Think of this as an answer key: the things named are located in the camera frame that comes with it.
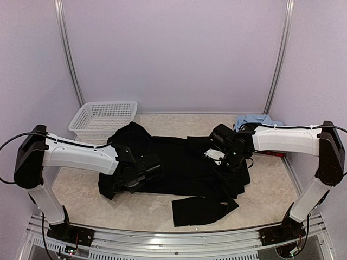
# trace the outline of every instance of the white plastic basket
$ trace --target white plastic basket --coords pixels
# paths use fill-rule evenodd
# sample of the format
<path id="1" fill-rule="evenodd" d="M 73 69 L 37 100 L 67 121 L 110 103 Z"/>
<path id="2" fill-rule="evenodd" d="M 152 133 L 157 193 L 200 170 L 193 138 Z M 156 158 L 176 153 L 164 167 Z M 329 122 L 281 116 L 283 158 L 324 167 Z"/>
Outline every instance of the white plastic basket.
<path id="1" fill-rule="evenodd" d="M 134 120 L 136 110 L 135 101 L 86 103 L 72 119 L 69 130 L 82 140 L 107 140 Z"/>

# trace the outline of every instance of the black cable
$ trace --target black cable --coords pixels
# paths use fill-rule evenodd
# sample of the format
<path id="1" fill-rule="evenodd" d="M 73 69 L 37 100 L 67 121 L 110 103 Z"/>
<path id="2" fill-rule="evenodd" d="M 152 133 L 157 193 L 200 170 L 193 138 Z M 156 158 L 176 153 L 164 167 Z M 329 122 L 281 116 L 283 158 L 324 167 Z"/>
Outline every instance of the black cable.
<path id="1" fill-rule="evenodd" d="M 73 146 L 78 146 L 78 147 L 83 147 L 83 148 L 90 148 L 90 149 L 98 148 L 97 146 L 77 144 L 75 142 L 69 142 L 69 141 L 60 140 L 60 139 L 57 139 L 56 142 L 61 142 L 62 144 L 73 145 Z"/>
<path id="2" fill-rule="evenodd" d="M 267 127 L 267 128 L 278 128 L 278 129 L 307 129 L 310 130 L 310 126 L 271 126 L 271 125 L 263 125 L 261 123 L 244 123 L 241 125 L 239 129 L 243 130 L 243 126 L 245 125 L 257 125 L 257 126 L 262 126 L 262 127 Z M 341 130 L 345 133 L 347 133 L 347 130 L 345 128 L 339 127 L 339 126 L 324 126 L 324 125 L 319 125 L 319 126 L 313 126 L 312 129 L 319 129 L 319 128 L 335 128 L 338 130 Z"/>
<path id="3" fill-rule="evenodd" d="M 304 241 L 304 245 L 303 245 L 303 247 L 300 249 L 300 251 L 299 251 L 296 255 L 294 255 L 294 257 L 298 256 L 298 255 L 303 251 L 303 249 L 304 249 L 304 247 L 305 247 L 305 245 L 306 245 L 306 243 L 307 243 L 307 239 L 309 238 L 310 215 L 311 215 L 310 213 L 307 215 L 307 230 L 306 230 L 306 239 L 305 239 L 305 241 Z"/>
<path id="4" fill-rule="evenodd" d="M 107 147 L 107 146 L 111 145 L 112 143 L 113 143 L 113 142 L 109 142 L 109 143 L 107 143 L 107 144 L 105 144 L 105 145 L 100 145 L 100 146 L 97 146 L 97 147 L 96 147 L 96 149 L 105 148 L 105 147 Z"/>
<path id="5" fill-rule="evenodd" d="M 33 132 L 21 133 L 21 134 L 18 134 L 18 135 L 16 135 L 16 136 L 12 137 L 11 139 L 7 140 L 5 143 L 3 143 L 3 144 L 0 146 L 0 151 L 1 151 L 6 145 L 8 145 L 10 142 L 12 142 L 13 140 L 15 140 L 15 139 L 17 139 L 17 138 L 19 138 L 19 137 L 23 137 L 23 136 L 25 136 L 25 135 L 39 135 L 39 136 L 41 136 L 41 137 L 45 137 L 45 138 L 48 138 L 48 139 L 50 139 L 50 140 L 56 141 L 55 138 L 50 137 L 50 136 L 46 136 L 45 134 L 42 134 L 42 133 L 33 133 Z M 6 181 L 6 180 L 3 180 L 2 178 L 0 178 L 0 181 L 3 182 L 3 183 L 5 183 L 5 184 L 9 184 L 9 185 L 16 184 L 16 183 L 13 182 L 13 181 Z"/>
<path id="6" fill-rule="evenodd" d="M 44 238 L 44 214 L 43 213 L 42 213 L 42 239 L 43 239 L 43 245 L 44 245 L 44 249 L 47 253 L 47 256 L 49 257 L 50 260 L 53 260 L 52 256 L 50 256 L 50 254 L 48 252 L 46 239 Z"/>
<path id="7" fill-rule="evenodd" d="M 252 160 L 252 163 L 247 167 L 247 169 L 251 168 L 254 164 L 254 160 L 252 158 L 250 158 L 250 160 Z"/>

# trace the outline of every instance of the white wall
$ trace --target white wall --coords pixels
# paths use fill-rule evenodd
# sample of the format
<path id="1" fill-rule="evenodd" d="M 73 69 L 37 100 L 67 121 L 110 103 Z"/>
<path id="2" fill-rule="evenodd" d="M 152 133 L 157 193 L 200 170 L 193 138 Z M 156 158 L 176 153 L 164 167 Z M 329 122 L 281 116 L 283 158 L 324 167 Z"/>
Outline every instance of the white wall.
<path id="1" fill-rule="evenodd" d="M 321 124 L 331 120 L 347 128 L 347 2 L 296 0 L 287 54 L 271 117 L 286 125 Z M 339 132 L 345 148 L 347 134 Z M 313 177 L 318 159 L 291 154 L 303 187 Z M 337 259 L 347 256 L 347 179 L 320 207 Z"/>
<path id="2" fill-rule="evenodd" d="M 68 123 L 78 110 L 60 41 L 54 2 L 3 1 L 0 8 L 0 144 L 45 124 L 72 137 Z M 0 152 L 0 176 L 13 180 L 23 139 Z M 52 180 L 56 169 L 46 174 Z M 25 190 L 0 183 L 0 259 L 15 259 L 35 207 Z"/>
<path id="3" fill-rule="evenodd" d="M 64 1 L 87 102 L 140 113 L 261 113 L 286 0 Z"/>

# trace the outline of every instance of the beige table surface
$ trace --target beige table surface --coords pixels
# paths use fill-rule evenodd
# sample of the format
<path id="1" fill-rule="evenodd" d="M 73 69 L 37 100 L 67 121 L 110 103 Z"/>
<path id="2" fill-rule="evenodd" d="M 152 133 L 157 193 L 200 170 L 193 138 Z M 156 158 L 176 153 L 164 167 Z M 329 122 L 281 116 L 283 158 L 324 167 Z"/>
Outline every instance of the beige table surface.
<path id="1" fill-rule="evenodd" d="M 220 123 L 232 128 L 235 121 L 234 115 L 209 114 L 137 115 L 135 118 L 151 135 L 180 138 L 209 135 Z M 171 201 L 183 196 L 122 192 L 110 201 L 99 194 L 97 172 L 62 168 L 53 191 L 66 207 L 71 222 L 111 229 L 214 231 L 281 221 L 297 199 L 289 175 L 278 157 L 254 155 L 253 159 L 254 166 L 249 169 L 251 183 L 235 200 L 239 208 L 209 225 L 174 227 Z"/>

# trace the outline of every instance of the white robotic arm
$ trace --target white robotic arm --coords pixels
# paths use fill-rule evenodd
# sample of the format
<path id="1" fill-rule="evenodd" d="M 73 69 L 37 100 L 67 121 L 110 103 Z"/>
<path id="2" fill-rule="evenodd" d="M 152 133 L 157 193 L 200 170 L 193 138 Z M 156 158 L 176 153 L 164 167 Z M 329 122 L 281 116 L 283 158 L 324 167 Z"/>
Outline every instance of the white robotic arm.
<path id="1" fill-rule="evenodd" d="M 103 173 L 110 180 L 114 193 L 125 186 L 135 192 L 143 182 L 162 174 L 156 154 L 134 158 L 128 147 L 108 144 L 95 146 L 61 138 L 36 126 L 17 153 L 15 183 L 26 189 L 32 201 L 45 214 L 50 229 L 47 236 L 70 243 L 90 246 L 94 231 L 72 226 L 66 209 L 47 185 L 42 172 L 45 167 L 61 166 Z"/>
<path id="2" fill-rule="evenodd" d="M 280 226 L 260 230 L 263 245 L 298 238 L 303 234 L 302 222 L 320 204 L 330 188 L 343 178 L 345 150 L 332 122 L 320 126 L 283 127 L 246 124 L 238 132 L 225 125 L 217 126 L 211 141 L 225 153 L 219 167 L 231 174 L 242 171 L 241 164 L 254 151 L 307 153 L 319 157 L 319 167 L 305 191 L 288 209 Z"/>

